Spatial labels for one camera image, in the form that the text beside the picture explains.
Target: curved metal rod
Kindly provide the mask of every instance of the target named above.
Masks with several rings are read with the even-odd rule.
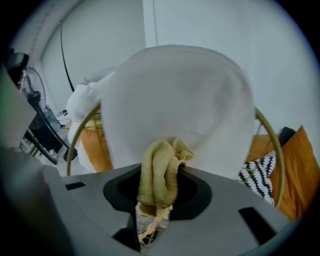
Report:
[[[282,197],[284,194],[284,187],[285,187],[285,160],[284,155],[282,153],[280,142],[275,134],[274,130],[272,129],[270,123],[267,121],[265,116],[260,112],[259,109],[255,108],[255,117],[263,124],[265,130],[270,135],[270,138],[274,145],[274,150],[276,153],[276,162],[280,164],[280,180],[279,180],[279,194],[278,198],[275,201],[275,207],[279,208]]]
[[[83,121],[81,122],[79,128],[76,130],[76,133],[73,137],[72,143],[70,145],[70,149],[68,152],[68,158],[66,160],[66,175],[70,176],[70,167],[71,167],[71,161],[72,161],[72,157],[74,155],[74,148],[75,145],[77,143],[78,137],[80,135],[80,133],[82,132],[82,130],[85,128],[87,122],[91,119],[91,117],[100,109],[100,103],[98,105],[96,105],[91,111],[90,113],[83,119]]]

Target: black and white patterned pillow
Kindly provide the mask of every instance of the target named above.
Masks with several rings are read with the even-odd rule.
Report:
[[[258,196],[275,205],[272,197],[272,182],[269,178],[275,167],[276,153],[271,151],[264,157],[244,164],[237,179]]]

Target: black slot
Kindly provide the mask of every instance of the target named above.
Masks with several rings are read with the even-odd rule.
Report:
[[[75,183],[71,183],[71,184],[67,184],[65,185],[67,190],[75,190],[81,187],[84,187],[86,184],[84,184],[83,182],[75,182]]]
[[[136,250],[137,252],[140,252],[140,243],[138,241],[136,230],[136,217],[130,215],[126,228],[120,229],[112,237],[123,245],[128,246],[129,248]]]
[[[276,235],[276,232],[253,207],[242,208],[238,212],[260,245],[263,245]]]

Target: black opening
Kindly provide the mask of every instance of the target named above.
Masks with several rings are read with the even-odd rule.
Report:
[[[75,182],[75,183],[71,183],[71,184],[67,184],[65,185],[67,190],[75,190],[81,187],[84,187],[86,184],[84,184],[83,182]]]
[[[103,188],[104,197],[119,211],[135,215],[141,167],[128,171],[108,181]],[[178,195],[170,220],[191,220],[210,203],[212,190],[202,179],[179,169],[177,174]]]
[[[276,235],[276,232],[253,207],[242,208],[238,212],[260,245],[263,245]]]

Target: orange pillow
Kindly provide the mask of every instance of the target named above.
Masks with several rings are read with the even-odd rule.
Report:
[[[319,184],[320,170],[304,127],[282,147],[284,157],[284,191],[280,210],[293,221],[303,216],[312,203]],[[272,196],[278,198],[280,168],[270,175]]]
[[[96,172],[113,169],[105,134],[102,130],[83,129],[80,134],[84,150]]]
[[[255,161],[263,157],[268,152],[274,149],[274,144],[268,134],[255,135],[251,143],[251,148],[246,159],[246,162]]]

